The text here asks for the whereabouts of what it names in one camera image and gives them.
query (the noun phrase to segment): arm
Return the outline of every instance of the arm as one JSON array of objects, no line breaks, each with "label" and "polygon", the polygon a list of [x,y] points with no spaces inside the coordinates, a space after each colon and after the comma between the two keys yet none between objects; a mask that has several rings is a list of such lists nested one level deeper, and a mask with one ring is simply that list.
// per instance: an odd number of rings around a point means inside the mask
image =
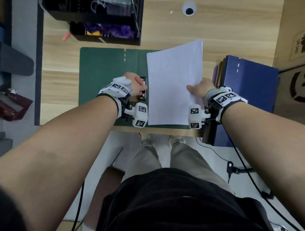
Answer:
[{"label": "arm", "polygon": [[[210,80],[188,90],[205,97]],[[222,124],[249,164],[277,198],[305,223],[305,125],[238,102],[222,116]]]},{"label": "arm", "polygon": [[[146,89],[138,75],[125,76],[132,80],[134,95]],[[58,227],[116,118],[114,100],[97,97],[51,120],[0,159],[0,185],[28,230]]]}]

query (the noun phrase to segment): beige pants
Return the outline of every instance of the beige pants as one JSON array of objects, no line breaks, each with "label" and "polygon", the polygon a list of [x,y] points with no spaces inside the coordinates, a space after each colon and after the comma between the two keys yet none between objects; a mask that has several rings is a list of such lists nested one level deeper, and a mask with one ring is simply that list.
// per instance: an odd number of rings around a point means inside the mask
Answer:
[{"label": "beige pants", "polygon": [[[232,193],[230,186],[211,169],[198,151],[178,141],[175,142],[173,140],[172,144],[170,152],[171,168],[181,169],[194,177],[212,182]],[[141,149],[131,161],[122,181],[134,175],[145,174],[162,168],[152,142],[150,140],[143,140],[141,145]]]}]

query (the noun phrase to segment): wrist-mounted device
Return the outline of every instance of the wrist-mounted device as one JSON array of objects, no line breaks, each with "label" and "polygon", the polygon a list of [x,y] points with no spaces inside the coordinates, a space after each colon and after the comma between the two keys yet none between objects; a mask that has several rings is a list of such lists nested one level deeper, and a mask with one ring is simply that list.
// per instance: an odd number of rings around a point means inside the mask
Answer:
[{"label": "wrist-mounted device", "polygon": [[202,110],[199,104],[191,105],[188,110],[188,124],[190,128],[200,129],[202,125],[216,120],[221,124],[221,118],[228,107],[237,102],[248,101],[232,92],[230,87],[220,87],[208,91],[204,104],[207,109]]},{"label": "wrist-mounted device", "polygon": [[130,105],[130,98],[133,90],[131,80],[125,76],[114,78],[113,81],[99,91],[99,96],[108,96],[113,99],[117,106],[117,119],[123,118],[126,121],[132,117],[134,127],[143,128],[148,121],[148,107],[144,103],[137,103],[135,107]]}]

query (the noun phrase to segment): desk surface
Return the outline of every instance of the desk surface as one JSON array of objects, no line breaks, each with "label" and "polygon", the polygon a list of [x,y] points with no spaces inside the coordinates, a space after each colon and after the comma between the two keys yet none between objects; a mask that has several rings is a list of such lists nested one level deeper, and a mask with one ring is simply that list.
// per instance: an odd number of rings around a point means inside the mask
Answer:
[{"label": "desk surface", "polygon": [[[141,46],[81,42],[67,22],[44,16],[40,124],[78,105],[81,47],[164,50],[203,39],[203,77],[226,55],[272,65],[283,0],[197,0],[192,17],[182,14],[184,1],[145,0]],[[134,127],[114,130],[138,132]],[[142,132],[199,137],[198,130],[143,128]]]}]

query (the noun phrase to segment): sheet of paper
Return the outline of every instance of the sheet of paper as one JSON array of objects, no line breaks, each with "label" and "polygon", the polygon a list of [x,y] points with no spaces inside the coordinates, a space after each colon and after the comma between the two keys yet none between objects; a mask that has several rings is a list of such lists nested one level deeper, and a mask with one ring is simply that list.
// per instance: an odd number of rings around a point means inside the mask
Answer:
[{"label": "sheet of paper", "polygon": [[197,104],[186,89],[202,78],[202,40],[147,54],[148,125],[188,125],[188,108]]}]

